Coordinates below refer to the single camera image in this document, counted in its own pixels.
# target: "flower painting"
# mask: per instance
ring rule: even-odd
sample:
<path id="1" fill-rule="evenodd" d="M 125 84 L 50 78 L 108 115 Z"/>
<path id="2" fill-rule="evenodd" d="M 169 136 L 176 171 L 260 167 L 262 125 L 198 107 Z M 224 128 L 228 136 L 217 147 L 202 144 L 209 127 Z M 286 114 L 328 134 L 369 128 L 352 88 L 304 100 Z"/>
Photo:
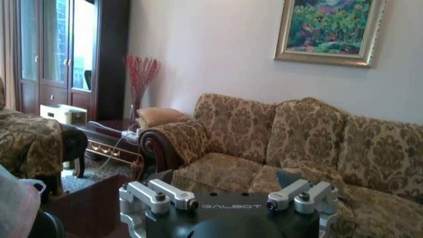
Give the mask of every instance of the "flower painting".
<path id="1" fill-rule="evenodd" d="M 385 0 L 285 0 L 276 59 L 369 66 L 384 5 Z"/>

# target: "plastic bag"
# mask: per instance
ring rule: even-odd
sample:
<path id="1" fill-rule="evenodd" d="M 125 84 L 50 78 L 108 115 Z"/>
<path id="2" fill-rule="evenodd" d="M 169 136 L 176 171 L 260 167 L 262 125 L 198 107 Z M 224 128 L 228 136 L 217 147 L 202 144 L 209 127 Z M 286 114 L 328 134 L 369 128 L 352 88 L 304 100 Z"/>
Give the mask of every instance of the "plastic bag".
<path id="1" fill-rule="evenodd" d="M 20 181 L 0 166 L 0 237 L 25 238 L 40 208 L 40 192 L 32 186 L 37 180 Z"/>

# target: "decorative branches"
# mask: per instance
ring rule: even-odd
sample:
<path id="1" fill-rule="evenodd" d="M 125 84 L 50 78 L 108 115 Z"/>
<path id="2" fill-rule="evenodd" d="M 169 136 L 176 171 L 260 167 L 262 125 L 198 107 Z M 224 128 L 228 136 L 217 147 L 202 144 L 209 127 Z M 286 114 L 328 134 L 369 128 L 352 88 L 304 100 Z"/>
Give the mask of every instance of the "decorative branches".
<path id="1" fill-rule="evenodd" d="M 148 57 L 128 55 L 124 58 L 124 64 L 130 79 L 130 97 L 134 109 L 140 108 L 141 97 L 144 95 L 148 84 L 150 83 L 160 68 L 160 62 Z"/>

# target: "cabinet handle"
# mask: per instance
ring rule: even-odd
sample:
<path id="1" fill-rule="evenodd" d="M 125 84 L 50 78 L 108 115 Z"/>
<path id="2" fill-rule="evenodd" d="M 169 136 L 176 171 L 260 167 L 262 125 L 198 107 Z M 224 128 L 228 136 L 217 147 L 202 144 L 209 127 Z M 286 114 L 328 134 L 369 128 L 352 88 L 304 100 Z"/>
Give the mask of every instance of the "cabinet handle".
<path id="1" fill-rule="evenodd" d="M 101 152 L 102 152 L 104 154 L 108 154 L 108 153 L 110 153 L 110 149 L 106 149 L 106 150 L 101 149 Z"/>
<path id="2" fill-rule="evenodd" d="M 120 151 L 117 151 L 116 153 L 112 153 L 112 156 L 118 157 L 120 156 Z"/>
<path id="3" fill-rule="evenodd" d="M 90 145 L 90 148 L 94 150 L 94 151 L 98 151 L 101 149 L 100 146 L 94 146 L 93 144 Z"/>

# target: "silver clamp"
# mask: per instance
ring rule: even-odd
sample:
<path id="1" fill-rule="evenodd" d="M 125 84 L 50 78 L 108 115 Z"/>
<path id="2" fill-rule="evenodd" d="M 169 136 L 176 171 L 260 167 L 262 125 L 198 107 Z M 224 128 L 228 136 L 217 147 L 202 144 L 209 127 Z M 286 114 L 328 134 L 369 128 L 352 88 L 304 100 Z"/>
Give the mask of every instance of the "silver clamp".
<path id="1" fill-rule="evenodd" d="M 198 202 L 194 199 L 193 193 L 178 190 L 158 179 L 150 180 L 148 182 L 148 187 L 156 192 L 164 193 L 169 197 L 176 209 L 186 211 L 197 209 Z"/>
<path id="2" fill-rule="evenodd" d="M 337 221 L 337 188 L 328 182 L 318 182 L 308 192 L 300 193 L 293 199 L 294 210 L 302 214 L 320 213 L 318 237 L 329 235 L 330 224 Z"/>
<path id="3" fill-rule="evenodd" d="M 153 214 L 169 211 L 169 202 L 178 210 L 194 210 L 198 202 L 193 193 L 185 192 L 168 185 L 158 179 L 148 182 L 148 187 L 140 182 L 124 184 L 118 189 L 120 221 L 128 224 L 132 238 L 145 238 L 145 210 Z"/>
<path id="4" fill-rule="evenodd" d="M 266 207 L 272 211 L 285 210 L 293 198 L 309 189 L 309 182 L 298 179 L 288 187 L 277 192 L 270 192 L 266 198 Z"/>
<path id="5" fill-rule="evenodd" d="M 140 182 L 130 182 L 118 189 L 120 221 L 128 224 L 132 238 L 145 238 L 144 210 L 150 209 L 153 214 L 169 211 L 169 198 L 156 193 Z"/>
<path id="6" fill-rule="evenodd" d="M 318 182 L 314 186 L 298 179 L 288 187 L 268 195 L 268 208 L 278 211 L 289 206 L 293 200 L 296 212 L 301 214 L 320 213 L 318 238 L 329 234 L 329 226 L 337 220 L 337 189 L 328 182 Z"/>

